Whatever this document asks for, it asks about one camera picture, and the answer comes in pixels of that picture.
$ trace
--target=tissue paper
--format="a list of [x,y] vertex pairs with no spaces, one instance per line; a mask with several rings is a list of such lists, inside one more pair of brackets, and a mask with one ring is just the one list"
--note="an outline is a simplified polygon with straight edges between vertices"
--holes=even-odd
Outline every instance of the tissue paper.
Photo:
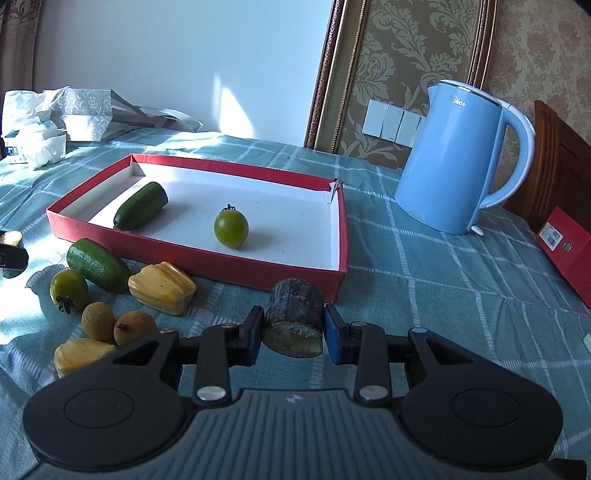
[[2,133],[9,163],[26,162],[35,169],[66,156],[66,135],[51,117],[51,106],[63,89],[43,93],[7,92],[2,111]]

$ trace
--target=barcode label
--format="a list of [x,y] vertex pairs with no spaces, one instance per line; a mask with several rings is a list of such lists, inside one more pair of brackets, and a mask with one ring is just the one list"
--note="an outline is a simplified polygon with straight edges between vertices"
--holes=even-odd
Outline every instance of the barcode label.
[[554,251],[562,240],[562,233],[546,222],[544,228],[542,228],[542,231],[540,232],[540,238],[552,251]]

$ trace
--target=black gripper pad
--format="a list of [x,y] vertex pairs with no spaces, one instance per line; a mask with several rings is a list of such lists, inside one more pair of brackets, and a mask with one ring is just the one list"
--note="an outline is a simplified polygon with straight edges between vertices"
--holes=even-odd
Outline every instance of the black gripper pad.
[[557,480],[536,464],[476,472],[440,462],[405,436],[383,408],[344,390],[245,390],[198,413],[162,455],[117,472],[68,472],[46,463],[26,480]]

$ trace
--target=kettle lid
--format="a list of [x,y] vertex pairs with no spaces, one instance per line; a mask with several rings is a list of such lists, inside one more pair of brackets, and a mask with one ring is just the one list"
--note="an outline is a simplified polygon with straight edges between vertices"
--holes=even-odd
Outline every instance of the kettle lid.
[[447,83],[448,85],[453,85],[454,87],[458,87],[459,89],[465,90],[466,92],[474,93],[475,95],[478,95],[479,97],[482,97],[485,100],[494,103],[495,105],[502,106],[501,101],[498,98],[495,98],[489,93],[486,93],[476,87],[473,87],[472,85],[467,85],[456,80],[447,79],[440,80],[439,83]]

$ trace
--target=green tomato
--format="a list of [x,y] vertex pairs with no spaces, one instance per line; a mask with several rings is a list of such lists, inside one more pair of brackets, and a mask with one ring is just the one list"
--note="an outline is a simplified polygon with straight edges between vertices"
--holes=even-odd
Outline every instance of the green tomato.
[[60,312],[71,313],[72,307],[82,310],[88,304],[88,284],[75,270],[66,269],[55,274],[49,294]]
[[248,236],[248,222],[243,214],[228,203],[216,217],[213,232],[221,244],[229,248],[238,248]]

